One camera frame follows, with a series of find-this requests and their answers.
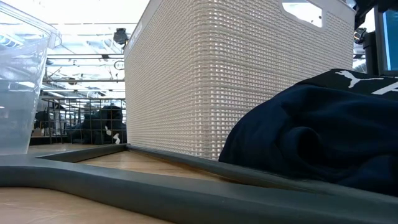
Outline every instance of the white woven storage basket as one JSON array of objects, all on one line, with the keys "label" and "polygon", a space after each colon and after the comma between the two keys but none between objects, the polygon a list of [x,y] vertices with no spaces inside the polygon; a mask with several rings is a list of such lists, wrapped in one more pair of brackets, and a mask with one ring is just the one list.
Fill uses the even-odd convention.
[{"label": "white woven storage basket", "polygon": [[250,109],[300,80],[352,68],[354,11],[322,28],[282,0],[151,0],[125,50],[128,143],[217,159]]}]

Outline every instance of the monitor screen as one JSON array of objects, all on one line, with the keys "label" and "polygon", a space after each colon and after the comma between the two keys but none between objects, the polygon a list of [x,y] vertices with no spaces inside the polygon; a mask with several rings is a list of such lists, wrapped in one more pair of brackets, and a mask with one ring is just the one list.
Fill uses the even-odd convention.
[{"label": "monitor screen", "polygon": [[380,17],[383,70],[398,71],[398,12],[386,11]]}]

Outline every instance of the white printed logo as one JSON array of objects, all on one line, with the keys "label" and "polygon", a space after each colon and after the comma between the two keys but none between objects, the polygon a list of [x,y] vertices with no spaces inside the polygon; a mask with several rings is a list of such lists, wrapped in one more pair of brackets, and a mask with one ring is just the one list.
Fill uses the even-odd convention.
[{"label": "white printed logo", "polygon": [[355,76],[349,72],[349,71],[341,71],[341,72],[336,72],[337,75],[344,75],[344,77],[349,78],[351,80],[351,83],[349,84],[348,88],[354,87],[357,83],[360,81],[366,81],[366,80],[383,80],[384,78],[355,78]]}]

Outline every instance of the clear plastic container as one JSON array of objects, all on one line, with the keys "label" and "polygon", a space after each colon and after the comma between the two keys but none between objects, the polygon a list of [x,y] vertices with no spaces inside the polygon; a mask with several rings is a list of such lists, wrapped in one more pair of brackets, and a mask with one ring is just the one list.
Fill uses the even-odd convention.
[{"label": "clear plastic container", "polygon": [[25,154],[44,75],[59,31],[0,1],[0,155]]}]

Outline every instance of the black monitor frame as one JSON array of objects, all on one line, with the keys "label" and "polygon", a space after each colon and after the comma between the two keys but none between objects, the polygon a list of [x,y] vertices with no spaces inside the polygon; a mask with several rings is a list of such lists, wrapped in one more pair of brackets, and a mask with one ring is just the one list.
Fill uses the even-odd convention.
[{"label": "black monitor frame", "polygon": [[374,21],[375,21],[375,33],[376,33],[376,47],[377,47],[377,62],[379,68],[378,75],[397,77],[398,70],[391,71],[386,69],[387,67],[387,49],[386,49],[386,35],[384,32],[384,13],[379,12],[378,7],[374,8]]}]

